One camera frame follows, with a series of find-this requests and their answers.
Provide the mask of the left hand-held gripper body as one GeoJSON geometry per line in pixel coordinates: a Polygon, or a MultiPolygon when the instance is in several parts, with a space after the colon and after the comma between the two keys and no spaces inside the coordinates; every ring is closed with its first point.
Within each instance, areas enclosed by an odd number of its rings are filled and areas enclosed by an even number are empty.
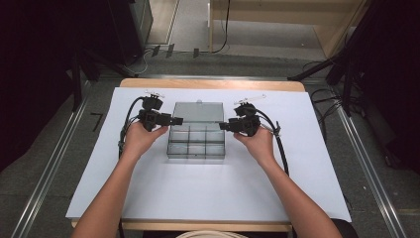
{"type": "Polygon", "coordinates": [[[171,115],[159,113],[162,107],[161,95],[156,92],[148,92],[148,96],[142,97],[142,109],[139,111],[138,118],[144,128],[151,132],[156,125],[168,126],[171,122],[171,115]]]}

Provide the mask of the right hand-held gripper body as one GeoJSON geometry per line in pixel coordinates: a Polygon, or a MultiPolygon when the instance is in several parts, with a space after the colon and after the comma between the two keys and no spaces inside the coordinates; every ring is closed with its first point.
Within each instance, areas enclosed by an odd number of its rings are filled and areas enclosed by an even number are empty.
{"type": "Polygon", "coordinates": [[[235,112],[237,117],[231,119],[231,131],[235,133],[244,133],[248,137],[253,137],[257,132],[261,121],[257,115],[258,109],[252,104],[252,101],[264,99],[265,95],[244,98],[235,102],[235,112]]]}

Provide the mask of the clear grey compartment storage box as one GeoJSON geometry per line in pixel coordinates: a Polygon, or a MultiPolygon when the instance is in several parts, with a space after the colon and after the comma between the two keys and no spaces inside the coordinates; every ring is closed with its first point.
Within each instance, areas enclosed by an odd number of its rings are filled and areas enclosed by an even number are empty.
{"type": "Polygon", "coordinates": [[[170,159],[225,159],[225,132],[219,127],[224,121],[222,102],[176,102],[173,116],[183,121],[170,127],[170,159]]]}

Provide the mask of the person's right hand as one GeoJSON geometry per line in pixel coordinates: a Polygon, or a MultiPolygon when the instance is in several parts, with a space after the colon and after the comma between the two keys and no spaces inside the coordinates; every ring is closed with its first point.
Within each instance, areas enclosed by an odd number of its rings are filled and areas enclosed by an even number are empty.
{"type": "Polygon", "coordinates": [[[235,133],[234,138],[240,141],[261,167],[275,163],[272,134],[268,129],[259,127],[253,137],[235,133]]]}

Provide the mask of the person's left hand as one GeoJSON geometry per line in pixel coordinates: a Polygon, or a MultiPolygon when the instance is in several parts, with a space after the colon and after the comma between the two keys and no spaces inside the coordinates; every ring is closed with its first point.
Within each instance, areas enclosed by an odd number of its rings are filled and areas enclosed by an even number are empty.
{"type": "Polygon", "coordinates": [[[133,123],[126,134],[123,158],[138,160],[167,130],[167,126],[162,126],[149,132],[144,128],[142,123],[133,123]]]}

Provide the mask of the light wooden table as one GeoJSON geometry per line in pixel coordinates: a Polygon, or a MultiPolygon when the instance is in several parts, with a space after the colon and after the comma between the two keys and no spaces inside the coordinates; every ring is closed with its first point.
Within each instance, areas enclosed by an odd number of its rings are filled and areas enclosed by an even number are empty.
{"type": "MultiPolygon", "coordinates": [[[[259,90],[265,92],[300,92],[305,88],[295,81],[248,81],[243,78],[125,78],[118,89],[133,89],[135,95],[140,95],[141,89],[168,89],[170,92],[180,90],[259,90]]],[[[240,221],[240,220],[198,220],[198,219],[146,219],[123,217],[119,220],[121,232],[134,231],[181,231],[181,230],[220,230],[232,232],[289,232],[292,230],[289,221],[240,221]]]]}

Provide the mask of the white paper sheet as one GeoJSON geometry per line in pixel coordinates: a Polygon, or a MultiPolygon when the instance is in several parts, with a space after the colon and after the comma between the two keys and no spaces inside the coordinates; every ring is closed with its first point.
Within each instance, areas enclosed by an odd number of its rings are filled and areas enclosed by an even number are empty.
{"type": "MultiPolygon", "coordinates": [[[[66,213],[76,219],[111,174],[118,161],[119,134],[143,88],[115,88],[108,115],[66,213]]],[[[226,117],[237,101],[248,98],[280,125],[290,177],[332,218],[349,220],[336,173],[305,92],[162,88],[162,111],[177,102],[221,102],[226,117]]],[[[124,216],[139,220],[285,222],[288,217],[261,167],[233,135],[226,136],[220,162],[171,160],[167,138],[160,137],[140,158],[125,201],[124,216]]]]}

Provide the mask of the black tripod stand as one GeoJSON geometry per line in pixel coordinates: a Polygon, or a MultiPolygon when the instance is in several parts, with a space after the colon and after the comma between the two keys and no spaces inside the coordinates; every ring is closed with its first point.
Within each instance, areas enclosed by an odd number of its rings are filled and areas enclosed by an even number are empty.
{"type": "Polygon", "coordinates": [[[420,103],[420,0],[371,0],[334,56],[290,78],[301,81],[329,67],[332,85],[356,81],[382,115],[405,116],[420,103]]]}
{"type": "Polygon", "coordinates": [[[105,65],[107,68],[113,70],[117,74],[123,77],[135,77],[134,72],[129,72],[122,66],[119,66],[104,57],[99,56],[92,50],[78,49],[74,52],[71,60],[71,80],[72,80],[72,95],[73,95],[73,107],[75,111],[82,102],[82,86],[81,86],[81,74],[84,73],[88,81],[97,81],[100,76],[100,72],[97,63],[105,65]]]}

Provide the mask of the dark cabinet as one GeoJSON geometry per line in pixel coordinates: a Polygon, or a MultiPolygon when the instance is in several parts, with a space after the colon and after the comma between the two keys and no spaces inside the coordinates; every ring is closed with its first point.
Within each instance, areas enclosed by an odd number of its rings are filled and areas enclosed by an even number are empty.
{"type": "Polygon", "coordinates": [[[123,64],[142,57],[154,17],[150,0],[108,0],[123,64]]]}

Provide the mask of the dark curtain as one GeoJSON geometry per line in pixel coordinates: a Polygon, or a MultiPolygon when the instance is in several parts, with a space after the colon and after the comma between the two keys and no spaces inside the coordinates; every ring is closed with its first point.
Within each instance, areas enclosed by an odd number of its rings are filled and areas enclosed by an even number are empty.
{"type": "Polygon", "coordinates": [[[0,172],[76,91],[67,74],[85,0],[0,0],[0,172]]]}
{"type": "Polygon", "coordinates": [[[420,175],[420,0],[368,0],[348,44],[387,162],[420,175]]]}

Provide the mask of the light wooden bench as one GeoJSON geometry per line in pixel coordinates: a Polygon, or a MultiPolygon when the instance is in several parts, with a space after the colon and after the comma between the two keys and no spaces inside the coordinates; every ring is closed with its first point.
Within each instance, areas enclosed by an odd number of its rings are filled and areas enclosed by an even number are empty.
{"type": "Polygon", "coordinates": [[[209,0],[209,50],[213,21],[311,25],[327,58],[344,43],[368,0],[209,0]]]}

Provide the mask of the person's dark clothing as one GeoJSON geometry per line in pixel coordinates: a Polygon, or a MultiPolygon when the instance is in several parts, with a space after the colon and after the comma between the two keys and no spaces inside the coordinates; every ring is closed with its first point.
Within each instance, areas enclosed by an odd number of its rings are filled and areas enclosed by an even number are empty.
{"type": "Polygon", "coordinates": [[[350,222],[336,218],[333,218],[332,221],[343,238],[359,238],[357,231],[350,222]]]}

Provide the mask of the metal floor rail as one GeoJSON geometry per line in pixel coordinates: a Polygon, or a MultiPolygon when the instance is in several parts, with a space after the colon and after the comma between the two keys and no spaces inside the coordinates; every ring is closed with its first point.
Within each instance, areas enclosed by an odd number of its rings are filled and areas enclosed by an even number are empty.
{"type": "Polygon", "coordinates": [[[398,217],[397,211],[370,160],[365,145],[350,114],[350,109],[344,100],[341,100],[340,105],[341,107],[338,109],[338,114],[340,115],[342,124],[354,148],[357,160],[361,165],[362,171],[367,179],[368,186],[372,192],[375,203],[387,227],[390,237],[408,238],[398,217]]]}
{"type": "MultiPolygon", "coordinates": [[[[129,78],[122,75],[101,75],[100,79],[122,80],[129,78]]],[[[215,79],[215,80],[257,80],[257,81],[287,81],[283,76],[233,76],[233,75],[175,75],[175,74],[146,74],[133,78],[157,78],[157,79],[215,79]]],[[[324,81],[326,77],[306,77],[303,81],[324,81]]]]}
{"type": "Polygon", "coordinates": [[[29,197],[16,227],[14,228],[11,238],[27,238],[48,194],[75,129],[84,113],[87,101],[88,99],[84,98],[80,105],[70,114],[70,117],[52,151],[46,167],[43,170],[35,189],[29,197]]]}

